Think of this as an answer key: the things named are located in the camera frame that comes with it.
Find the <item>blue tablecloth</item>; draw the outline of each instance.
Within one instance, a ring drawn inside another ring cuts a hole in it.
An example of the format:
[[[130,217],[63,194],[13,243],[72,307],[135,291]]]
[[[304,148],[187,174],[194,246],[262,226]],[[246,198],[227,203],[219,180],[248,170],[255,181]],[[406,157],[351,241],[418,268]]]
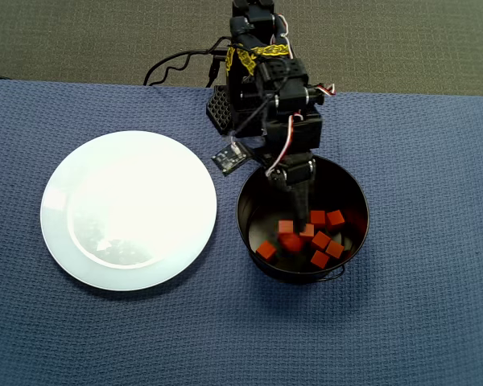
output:
[[[370,231],[338,280],[266,277],[224,178],[210,90],[0,81],[0,385],[483,385],[483,97],[340,93],[322,147],[362,185]],[[215,232],[175,279],[109,293],[72,279],[39,227],[59,162],[105,133],[194,151]]]

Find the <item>orange cube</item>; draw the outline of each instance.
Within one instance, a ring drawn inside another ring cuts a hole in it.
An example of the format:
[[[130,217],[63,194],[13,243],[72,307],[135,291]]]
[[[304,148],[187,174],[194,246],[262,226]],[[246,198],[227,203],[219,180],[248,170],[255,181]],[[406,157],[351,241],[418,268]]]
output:
[[[284,235],[287,233],[293,233],[293,221],[291,220],[280,220],[278,234]]]
[[[344,246],[342,244],[338,244],[336,241],[331,241],[325,252],[328,255],[333,256],[335,259],[339,259],[341,253],[344,252]]]
[[[331,241],[331,237],[329,237],[325,233],[317,232],[315,237],[313,237],[312,245],[314,248],[317,248],[320,251],[323,251],[325,250],[325,247],[328,246],[329,241]]]
[[[302,239],[294,233],[280,235],[279,242],[288,252],[298,253],[303,248]]]
[[[315,237],[315,225],[306,224],[306,226],[304,227],[304,230],[301,233],[299,233],[299,236],[301,239],[305,241],[313,240],[313,237]]]
[[[331,211],[326,215],[326,222],[330,232],[340,229],[345,224],[341,211]]]
[[[275,249],[274,245],[272,245],[268,241],[264,241],[263,244],[261,244],[256,250],[256,252],[259,253],[259,256],[261,256],[266,261],[271,261],[272,258],[275,256],[277,249]]]
[[[325,227],[325,211],[310,211],[310,223],[315,229]]]
[[[312,258],[312,263],[317,267],[324,269],[325,265],[328,263],[329,256],[321,251],[316,251]]]

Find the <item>robotic arm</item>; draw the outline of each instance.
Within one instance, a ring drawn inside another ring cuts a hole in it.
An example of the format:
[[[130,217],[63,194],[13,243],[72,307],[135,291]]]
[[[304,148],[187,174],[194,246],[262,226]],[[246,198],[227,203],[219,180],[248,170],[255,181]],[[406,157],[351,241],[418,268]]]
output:
[[[229,50],[213,53],[210,71],[211,78],[224,60],[227,85],[215,87],[207,114],[220,134],[231,134],[233,158],[213,160],[227,175],[254,156],[270,183],[289,194],[295,220],[303,227],[316,171],[311,149],[319,147],[322,130],[315,106],[324,103],[325,95],[335,95],[334,85],[308,83],[303,62],[291,48],[287,21],[274,12],[273,0],[234,0],[230,30]],[[262,146],[247,151],[234,139],[249,137],[262,138]]]

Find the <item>gray carpet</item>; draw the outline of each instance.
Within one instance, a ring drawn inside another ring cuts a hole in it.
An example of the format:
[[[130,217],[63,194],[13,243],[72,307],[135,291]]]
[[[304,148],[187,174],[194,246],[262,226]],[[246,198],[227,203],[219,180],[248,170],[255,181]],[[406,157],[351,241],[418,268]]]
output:
[[[276,4],[313,82],[335,82],[341,91],[483,95],[483,0]],[[229,16],[230,0],[0,0],[0,74],[140,84],[164,56],[228,34]],[[195,58],[167,83],[204,86],[209,61]]]

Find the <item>yellow tape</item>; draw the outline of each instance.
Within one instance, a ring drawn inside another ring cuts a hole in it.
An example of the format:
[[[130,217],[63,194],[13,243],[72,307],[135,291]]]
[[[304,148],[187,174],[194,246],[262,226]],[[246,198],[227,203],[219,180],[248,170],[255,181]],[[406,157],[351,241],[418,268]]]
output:
[[[229,72],[231,66],[233,65],[234,47],[229,47],[227,51],[227,56],[225,57],[225,70]]]
[[[251,51],[254,51],[258,55],[262,56],[282,56],[282,55],[289,55],[290,48],[285,44],[275,45],[272,44],[271,46],[266,47],[254,47],[251,48]],[[257,56],[253,53],[249,53],[245,50],[240,48],[236,49],[236,53],[238,58],[240,58],[241,64],[247,69],[250,75],[254,75],[254,69],[256,68],[256,62],[254,59]],[[229,73],[231,66],[233,65],[233,56],[234,56],[234,48],[229,47],[227,51],[227,57],[225,58],[225,70]]]

